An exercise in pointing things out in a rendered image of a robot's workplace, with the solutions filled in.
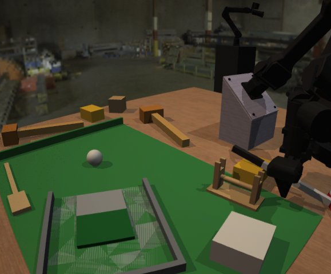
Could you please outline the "white golf ball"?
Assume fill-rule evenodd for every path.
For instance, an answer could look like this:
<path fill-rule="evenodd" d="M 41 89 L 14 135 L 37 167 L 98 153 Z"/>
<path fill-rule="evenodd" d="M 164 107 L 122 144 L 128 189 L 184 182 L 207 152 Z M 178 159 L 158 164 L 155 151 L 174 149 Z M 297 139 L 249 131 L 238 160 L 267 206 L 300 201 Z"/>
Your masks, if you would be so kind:
<path fill-rule="evenodd" d="M 87 154 L 87 162 L 92 165 L 92 166 L 97 166 L 99 164 L 101 164 L 102 161 L 102 154 L 99 150 L 91 150 L 88 154 Z"/>

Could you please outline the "green mat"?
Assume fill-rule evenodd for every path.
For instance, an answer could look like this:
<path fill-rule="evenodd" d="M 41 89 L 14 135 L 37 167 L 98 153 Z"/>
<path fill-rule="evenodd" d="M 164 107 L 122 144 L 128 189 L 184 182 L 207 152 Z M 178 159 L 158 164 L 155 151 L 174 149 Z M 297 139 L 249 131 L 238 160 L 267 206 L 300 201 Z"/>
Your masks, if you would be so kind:
<path fill-rule="evenodd" d="M 91 150 L 101 152 L 101 164 L 92 166 L 87 162 Z M 13 216 L 7 198 L 13 192 L 4 163 L 9 163 L 18 192 L 25 191 L 31 211 Z M 213 183 L 214 167 L 120 124 L 0 160 L 0 195 L 30 274 L 37 271 L 48 191 L 53 191 L 55 200 L 65 201 L 67 197 L 66 209 L 64 205 L 63 210 L 62 206 L 58 210 L 54 206 L 49 247 L 52 253 L 53 249 L 57 250 L 59 261 L 54 264 L 55 251 L 54 260 L 48 259 L 48 266 L 53 262 L 56 268 L 63 256 L 68 255 L 69 259 L 71 255 L 71 260 L 75 256 L 81 257 L 79 261 L 87 260 L 75 261 L 67 274 L 100 274 L 100 270 L 103 274 L 104 269 L 104 274 L 107 271 L 116 274 L 146 267 L 140 253 L 139 260 L 137 256 L 137 261 L 136 258 L 129 261 L 132 263 L 127 270 L 122 264 L 116 265 L 112 261 L 113 250 L 117 255 L 112 249 L 116 244 L 78 249 L 77 217 L 73 213 L 75 209 L 76 214 L 77 195 L 136 188 L 143 185 L 142 178 L 147 178 L 186 261 L 186 271 L 177 274 L 243 274 L 209 260 L 212 240 L 232 211 L 276 225 L 259 274 L 285 274 L 322 216 L 264 189 L 260 196 L 265 200 L 256 212 L 211 194 L 206 189 Z M 64 255 L 60 256 L 61 253 Z"/>

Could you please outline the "yellow block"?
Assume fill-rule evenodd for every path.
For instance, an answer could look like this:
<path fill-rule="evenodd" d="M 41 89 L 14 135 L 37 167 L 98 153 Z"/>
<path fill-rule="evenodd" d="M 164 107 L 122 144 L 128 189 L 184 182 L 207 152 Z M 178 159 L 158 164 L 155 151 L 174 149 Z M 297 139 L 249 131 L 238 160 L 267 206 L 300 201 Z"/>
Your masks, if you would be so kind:
<path fill-rule="evenodd" d="M 102 107 L 89 105 L 81 107 L 80 111 L 81 118 L 91 123 L 105 119 L 104 109 Z"/>
<path fill-rule="evenodd" d="M 258 175 L 259 170 L 265 172 L 265 180 L 268 177 L 266 170 L 243 158 L 233 167 L 232 178 L 253 185 L 254 176 Z"/>

